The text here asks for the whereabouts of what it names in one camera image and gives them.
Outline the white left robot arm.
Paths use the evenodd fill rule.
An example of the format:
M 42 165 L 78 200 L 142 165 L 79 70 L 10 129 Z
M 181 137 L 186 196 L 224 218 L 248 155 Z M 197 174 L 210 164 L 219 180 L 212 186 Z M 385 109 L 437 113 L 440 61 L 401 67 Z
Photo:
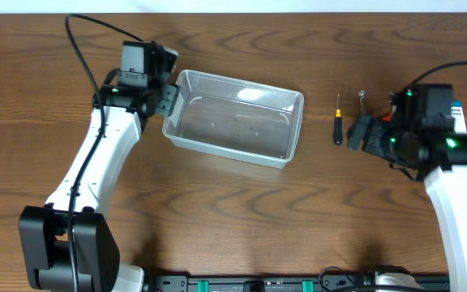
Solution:
M 106 221 L 124 162 L 154 114 L 169 116 L 179 87 L 171 71 L 113 69 L 95 97 L 75 159 L 43 206 L 18 221 L 29 285 L 48 291 L 145 291 L 143 268 L 124 264 Z

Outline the clear plastic container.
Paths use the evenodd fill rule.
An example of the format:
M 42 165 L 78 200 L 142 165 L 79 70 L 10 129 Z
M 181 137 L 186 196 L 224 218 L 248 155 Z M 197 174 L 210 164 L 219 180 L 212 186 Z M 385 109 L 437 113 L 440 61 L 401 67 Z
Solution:
M 302 93 L 184 70 L 162 132 L 179 147 L 281 169 L 298 145 Z

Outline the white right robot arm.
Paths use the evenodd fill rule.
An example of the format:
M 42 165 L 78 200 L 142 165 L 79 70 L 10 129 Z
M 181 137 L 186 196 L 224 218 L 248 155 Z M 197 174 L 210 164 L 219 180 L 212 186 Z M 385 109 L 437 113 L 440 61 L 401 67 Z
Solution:
M 467 128 L 449 84 L 411 85 L 390 98 L 388 114 L 362 110 L 347 146 L 388 162 L 420 182 L 434 207 L 449 271 L 449 289 L 467 291 Z

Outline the white teal product box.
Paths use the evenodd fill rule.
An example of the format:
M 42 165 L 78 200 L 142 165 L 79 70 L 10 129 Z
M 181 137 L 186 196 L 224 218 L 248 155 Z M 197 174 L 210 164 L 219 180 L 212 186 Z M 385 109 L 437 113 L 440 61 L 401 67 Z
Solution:
M 452 101 L 451 116 L 454 118 L 454 131 L 457 134 L 466 134 L 467 126 L 465 124 L 464 111 L 460 101 Z

